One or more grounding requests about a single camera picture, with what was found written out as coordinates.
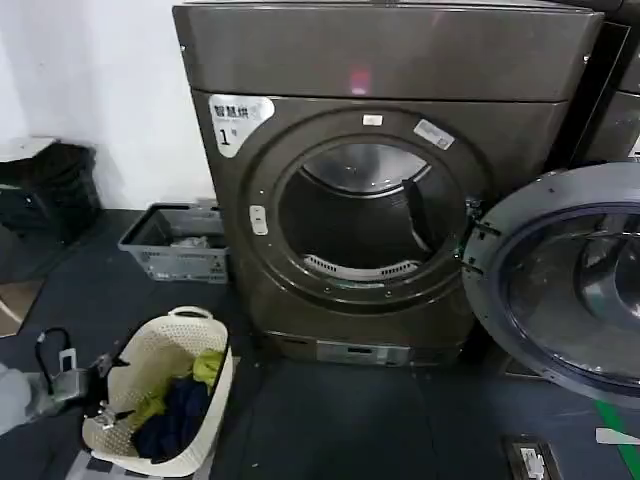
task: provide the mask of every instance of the dryer top panel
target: dryer top panel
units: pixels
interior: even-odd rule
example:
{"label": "dryer top panel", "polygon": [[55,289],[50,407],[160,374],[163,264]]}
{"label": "dryer top panel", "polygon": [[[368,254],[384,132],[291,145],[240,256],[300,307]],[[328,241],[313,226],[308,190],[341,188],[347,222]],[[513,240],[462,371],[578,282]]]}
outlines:
{"label": "dryer top panel", "polygon": [[194,0],[189,2],[184,2],[184,5],[264,5],[264,4],[288,4],[288,5],[313,5],[313,6],[322,6],[322,5],[360,5],[363,7],[371,6],[375,4],[387,4],[390,6],[393,5],[416,5],[416,6],[451,6],[451,5],[468,5],[468,6],[486,6],[486,7],[494,7],[494,8],[545,8],[552,10],[576,10],[576,8],[572,8],[568,5],[561,5],[558,3],[552,2],[543,2],[537,0],[447,0],[447,1],[430,1],[430,0],[379,0],[379,1],[363,1],[363,0],[339,0],[339,1],[317,1],[317,0],[220,0],[216,2],[212,2],[210,0]]}
{"label": "dryer top panel", "polygon": [[602,14],[545,2],[174,8],[194,89],[471,101],[571,98]]}

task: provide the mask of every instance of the basket handle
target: basket handle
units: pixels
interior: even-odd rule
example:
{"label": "basket handle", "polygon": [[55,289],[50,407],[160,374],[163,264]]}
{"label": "basket handle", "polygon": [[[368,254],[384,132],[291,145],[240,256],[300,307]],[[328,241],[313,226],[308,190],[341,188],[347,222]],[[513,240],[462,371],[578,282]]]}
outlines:
{"label": "basket handle", "polygon": [[213,315],[210,311],[205,310],[204,308],[194,307],[191,305],[185,305],[184,307],[176,307],[171,310],[167,315],[175,316],[175,317],[184,317],[184,313],[191,313],[197,315],[199,317],[208,318],[209,320],[213,320]]}

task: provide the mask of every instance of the number 1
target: number 1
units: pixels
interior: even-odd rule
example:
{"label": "number 1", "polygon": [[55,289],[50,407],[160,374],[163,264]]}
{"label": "number 1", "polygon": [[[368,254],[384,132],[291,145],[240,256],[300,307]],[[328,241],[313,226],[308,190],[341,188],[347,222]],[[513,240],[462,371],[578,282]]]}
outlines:
{"label": "number 1", "polygon": [[220,129],[220,133],[222,134],[222,145],[231,145],[228,141],[227,141],[227,133],[224,131],[224,128]]}

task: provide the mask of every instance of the green line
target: green line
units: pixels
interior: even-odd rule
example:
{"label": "green line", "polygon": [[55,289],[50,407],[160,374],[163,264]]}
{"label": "green line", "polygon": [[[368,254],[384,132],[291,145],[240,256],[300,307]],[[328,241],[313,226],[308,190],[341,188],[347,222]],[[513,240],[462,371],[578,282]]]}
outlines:
{"label": "green line", "polygon": [[[600,412],[600,416],[607,428],[611,428],[620,433],[626,433],[622,424],[622,419],[618,415],[618,411],[608,403],[596,402],[596,408]],[[618,445],[620,456],[627,465],[633,480],[640,480],[640,454],[635,445]]]}

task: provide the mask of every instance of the dryer drum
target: dryer drum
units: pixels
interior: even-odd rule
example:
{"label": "dryer drum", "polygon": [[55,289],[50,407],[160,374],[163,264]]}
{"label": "dryer drum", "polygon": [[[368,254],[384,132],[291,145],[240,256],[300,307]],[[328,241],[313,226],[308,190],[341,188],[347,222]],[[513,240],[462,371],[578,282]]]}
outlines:
{"label": "dryer drum", "polygon": [[449,234],[447,180],[398,147],[333,147],[287,183],[282,231],[299,259],[331,277],[366,283],[410,275]]}

